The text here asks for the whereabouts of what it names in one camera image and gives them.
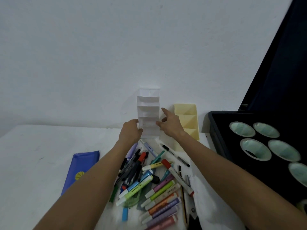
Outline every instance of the blue zipper pouch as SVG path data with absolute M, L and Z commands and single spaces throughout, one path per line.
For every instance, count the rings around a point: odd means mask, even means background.
M 73 155 L 61 196 L 75 181 L 81 178 L 84 173 L 99 161 L 99 156 L 99 151 L 76 153 Z

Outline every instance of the right arm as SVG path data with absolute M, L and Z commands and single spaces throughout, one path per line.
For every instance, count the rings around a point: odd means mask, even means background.
M 173 137 L 217 194 L 253 229 L 306 229 L 307 217 L 257 178 L 216 154 L 187 134 L 179 117 L 162 108 L 166 117 L 156 124 Z

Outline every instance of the black tray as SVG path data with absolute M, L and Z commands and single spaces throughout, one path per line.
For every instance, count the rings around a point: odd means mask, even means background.
M 289 116 L 279 116 L 272 113 L 252 113 L 240 111 L 211 111 L 209 112 L 210 135 L 217 153 L 240 166 L 250 174 L 265 183 L 293 205 L 307 198 L 307 187 L 298 182 L 289 172 L 289 161 L 283 160 L 272 153 L 269 161 L 258 161 L 248 156 L 240 146 L 240 141 L 246 137 L 235 134 L 229 127 L 234 121 L 246 123 L 253 127 L 256 122 L 269 124 L 276 128 L 280 136 L 276 139 L 284 141 L 301 154 L 299 163 L 307 165 L 307 142 L 304 137 L 306 130 Z M 250 137 L 268 147 L 272 138 L 261 135 Z

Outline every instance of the blue eraser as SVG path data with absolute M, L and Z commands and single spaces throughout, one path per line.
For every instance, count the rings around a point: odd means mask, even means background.
M 72 156 L 61 196 L 76 180 L 81 178 L 84 173 L 99 161 L 99 155 L 99 151 L 94 151 L 76 153 Z
M 127 221 L 128 220 L 128 208 L 123 208 L 122 209 L 122 221 Z

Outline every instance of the white table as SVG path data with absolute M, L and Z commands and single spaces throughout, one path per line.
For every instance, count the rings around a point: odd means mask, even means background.
M 59 198 L 72 155 L 99 150 L 102 158 L 117 141 L 119 132 L 112 128 L 19 125 L 0 138 L 0 229 L 32 229 Z M 200 138 L 213 149 L 209 134 L 200 133 Z M 173 144 L 164 134 L 160 139 L 169 146 Z M 154 141 L 148 143 L 161 152 Z M 184 152 L 178 155 L 189 160 Z M 203 230 L 244 230 L 240 219 L 193 163 L 191 168 L 182 166 L 182 171 L 183 175 L 194 174 L 192 187 Z M 95 229 L 139 229 L 139 212 L 131 208 L 128 221 L 122 223 L 122 208 L 109 203 Z M 168 229 L 184 229 L 181 210 L 178 217 L 178 224 Z

